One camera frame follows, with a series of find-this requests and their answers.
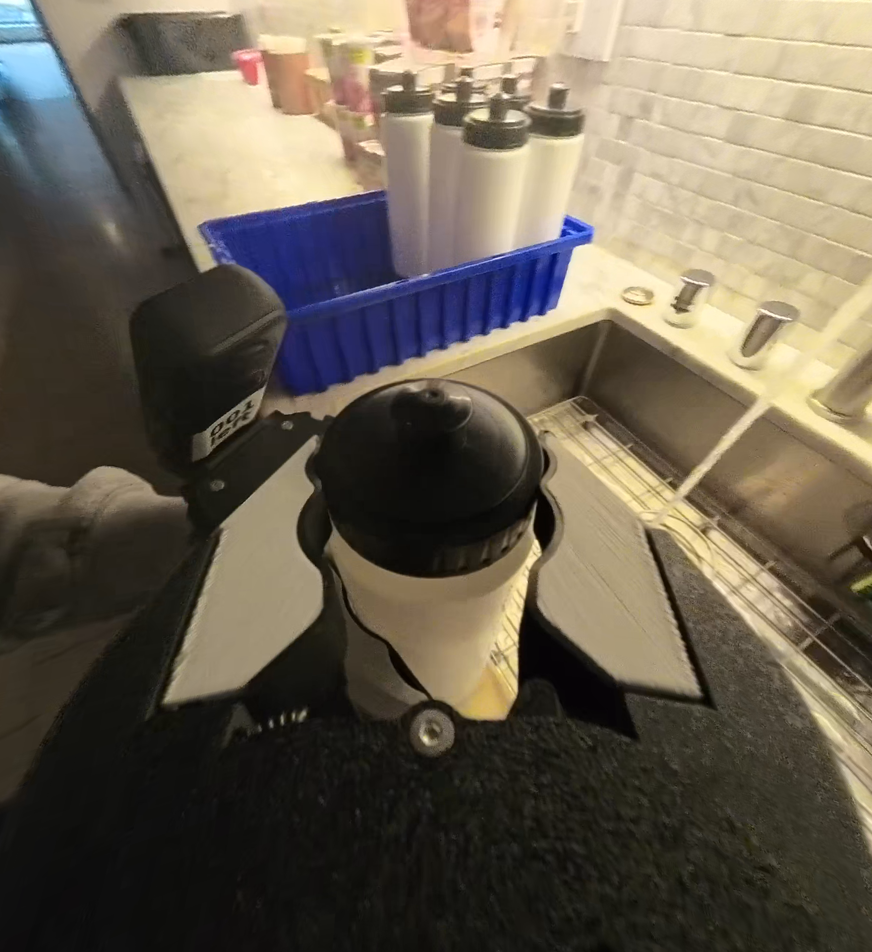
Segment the black bottle cap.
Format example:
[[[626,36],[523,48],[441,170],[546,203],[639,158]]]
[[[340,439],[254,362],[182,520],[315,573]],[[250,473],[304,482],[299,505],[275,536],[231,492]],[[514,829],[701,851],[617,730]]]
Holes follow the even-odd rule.
[[[331,523],[364,560],[452,577],[499,562],[530,529],[546,460],[531,425],[489,391],[437,379],[348,405],[314,459]]]

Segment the white paper towel dispenser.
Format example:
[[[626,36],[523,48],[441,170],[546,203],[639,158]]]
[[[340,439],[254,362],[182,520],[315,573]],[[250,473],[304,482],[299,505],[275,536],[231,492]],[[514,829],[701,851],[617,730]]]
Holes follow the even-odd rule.
[[[558,52],[599,64],[612,59],[626,1],[564,1]]]

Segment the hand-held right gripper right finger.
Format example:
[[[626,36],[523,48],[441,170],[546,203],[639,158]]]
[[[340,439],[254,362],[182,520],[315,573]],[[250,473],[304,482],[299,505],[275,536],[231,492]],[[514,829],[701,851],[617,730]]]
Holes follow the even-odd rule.
[[[542,446],[546,467],[529,572],[522,674],[552,660],[573,702],[636,694],[694,704],[704,687],[673,596],[643,522],[566,445]]]

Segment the black countertop appliance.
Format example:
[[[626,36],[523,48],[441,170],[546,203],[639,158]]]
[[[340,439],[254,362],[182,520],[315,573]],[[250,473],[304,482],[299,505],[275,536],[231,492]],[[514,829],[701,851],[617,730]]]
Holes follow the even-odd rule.
[[[220,10],[129,13],[120,18],[119,30],[138,76],[228,71],[232,55],[251,47],[243,16]]]

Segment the chrome soap dispenser pump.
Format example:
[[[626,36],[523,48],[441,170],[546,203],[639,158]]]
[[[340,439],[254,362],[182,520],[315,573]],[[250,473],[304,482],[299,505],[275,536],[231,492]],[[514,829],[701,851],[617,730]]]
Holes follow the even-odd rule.
[[[799,308],[791,303],[776,300],[761,303],[730,348],[731,363],[751,371],[762,369],[782,336],[799,317]]]
[[[715,276],[703,268],[690,268],[680,275],[680,286],[664,313],[663,321],[679,329],[695,327],[704,309]]]

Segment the stainless steel sink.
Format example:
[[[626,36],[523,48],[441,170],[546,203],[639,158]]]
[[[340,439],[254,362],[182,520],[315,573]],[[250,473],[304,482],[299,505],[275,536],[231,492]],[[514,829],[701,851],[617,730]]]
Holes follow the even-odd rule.
[[[558,437],[658,523],[771,650],[825,733],[872,844],[872,484],[776,416],[678,490],[739,401],[615,320],[444,372]]]

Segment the brown canister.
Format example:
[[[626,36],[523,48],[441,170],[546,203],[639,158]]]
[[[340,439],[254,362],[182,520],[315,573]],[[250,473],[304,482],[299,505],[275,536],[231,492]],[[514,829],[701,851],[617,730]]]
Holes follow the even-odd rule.
[[[273,107],[287,115],[312,115],[306,39],[262,33],[259,35],[259,49]]]

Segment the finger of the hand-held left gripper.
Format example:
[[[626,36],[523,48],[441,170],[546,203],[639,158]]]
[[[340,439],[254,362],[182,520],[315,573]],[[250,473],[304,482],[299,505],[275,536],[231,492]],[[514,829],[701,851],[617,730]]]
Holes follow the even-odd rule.
[[[432,582],[329,554],[347,635],[350,700],[377,720],[432,696]]]

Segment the blue plastic bin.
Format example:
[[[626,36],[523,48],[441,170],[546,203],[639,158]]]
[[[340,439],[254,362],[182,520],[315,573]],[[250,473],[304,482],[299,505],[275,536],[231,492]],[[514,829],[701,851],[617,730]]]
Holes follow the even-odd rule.
[[[411,279],[395,273],[385,192],[220,217],[199,225],[217,265],[266,281],[287,312],[274,372],[295,396],[547,314],[591,225],[554,241]]]

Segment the red white snack bag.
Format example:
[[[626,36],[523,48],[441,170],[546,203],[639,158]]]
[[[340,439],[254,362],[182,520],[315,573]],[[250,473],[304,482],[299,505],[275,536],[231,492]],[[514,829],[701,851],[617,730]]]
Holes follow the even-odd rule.
[[[471,54],[490,46],[502,1],[406,1],[409,36],[432,51]]]

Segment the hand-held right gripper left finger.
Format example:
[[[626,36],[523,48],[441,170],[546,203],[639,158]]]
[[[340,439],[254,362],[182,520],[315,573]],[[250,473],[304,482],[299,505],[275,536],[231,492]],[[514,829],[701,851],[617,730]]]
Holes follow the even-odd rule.
[[[216,530],[164,707],[242,698],[252,708],[332,708],[342,694],[346,633],[333,584],[299,534],[318,446],[307,439]]]

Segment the stack of instant noodle cups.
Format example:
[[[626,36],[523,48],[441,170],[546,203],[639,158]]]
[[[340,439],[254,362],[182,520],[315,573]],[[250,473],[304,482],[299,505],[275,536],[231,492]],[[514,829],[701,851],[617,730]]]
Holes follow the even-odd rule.
[[[388,30],[361,34],[337,27],[316,34],[312,43],[321,63],[307,72],[314,111],[337,133],[358,186],[382,189],[382,92],[399,78],[402,47]]]

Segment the group of white capped bottles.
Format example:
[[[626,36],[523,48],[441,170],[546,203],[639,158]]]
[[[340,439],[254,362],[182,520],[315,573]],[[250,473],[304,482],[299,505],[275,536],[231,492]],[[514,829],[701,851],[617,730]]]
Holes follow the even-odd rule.
[[[416,278],[557,240],[585,122],[562,83],[532,101],[513,75],[488,96],[467,75],[436,93],[403,71],[382,93],[395,274]]]

